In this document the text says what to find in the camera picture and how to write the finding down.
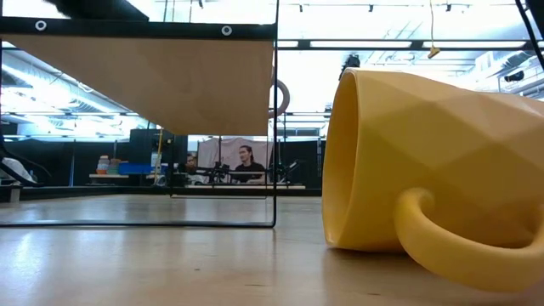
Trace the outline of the wooden tray board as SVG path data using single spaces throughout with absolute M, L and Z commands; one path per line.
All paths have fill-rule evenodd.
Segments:
M 276 23 L 0 16 L 2 41 L 171 133 L 276 133 Z

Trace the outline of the blue storage bin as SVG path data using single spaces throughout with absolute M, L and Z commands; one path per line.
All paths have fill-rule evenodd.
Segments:
M 154 171 L 154 167 L 150 164 L 121 162 L 118 166 L 118 173 L 120 175 L 148 175 Z

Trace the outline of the black overhead frame bar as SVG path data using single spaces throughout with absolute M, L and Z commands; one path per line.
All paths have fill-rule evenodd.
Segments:
M 279 50 L 300 51 L 426 51 L 432 46 L 442 51 L 530 51 L 533 44 L 530 40 L 338 40 L 338 39 L 298 39 L 280 40 Z

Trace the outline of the yellow hanging tag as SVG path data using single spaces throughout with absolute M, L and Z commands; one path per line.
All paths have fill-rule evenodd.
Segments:
M 430 50 L 429 50 L 428 58 L 432 59 L 437 54 L 440 53 L 440 48 L 436 47 L 435 44 L 434 44 L 434 22 L 435 22 L 435 18 L 434 18 L 434 2 L 433 2 L 433 0 L 428 0 L 428 5 L 429 5 L 429 11 L 430 11 Z

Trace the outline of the white curtain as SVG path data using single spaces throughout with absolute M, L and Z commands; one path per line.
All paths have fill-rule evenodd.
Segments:
M 212 138 L 200 142 L 197 146 L 197 165 L 214 167 L 216 162 L 226 164 L 234 170 L 241 164 L 239 150 L 242 146 L 252 149 L 255 162 L 267 167 L 273 160 L 273 143 L 245 138 Z

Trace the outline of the person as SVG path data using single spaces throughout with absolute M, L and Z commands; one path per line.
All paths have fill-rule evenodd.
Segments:
M 265 167 L 256 162 L 251 146 L 242 145 L 239 148 L 241 163 L 235 168 L 238 172 L 234 180 L 241 184 L 263 184 L 265 182 Z
M 197 159 L 192 154 L 188 154 L 186 156 L 185 171 L 187 173 L 187 179 L 190 184 L 205 183 L 204 177 L 197 173 Z

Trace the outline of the yellow faceted mug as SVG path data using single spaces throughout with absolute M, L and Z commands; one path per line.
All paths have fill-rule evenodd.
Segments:
M 544 280 L 544 103 L 348 68 L 322 174 L 326 242 L 405 252 L 489 292 Z

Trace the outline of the black cabinet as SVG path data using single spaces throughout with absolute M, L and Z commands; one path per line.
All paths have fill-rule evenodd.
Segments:
M 129 175 L 130 183 L 138 187 L 153 184 L 165 187 L 184 187 L 188 138 L 164 129 L 134 129 L 130 133 L 128 161 L 150 164 L 154 172 L 148 175 Z

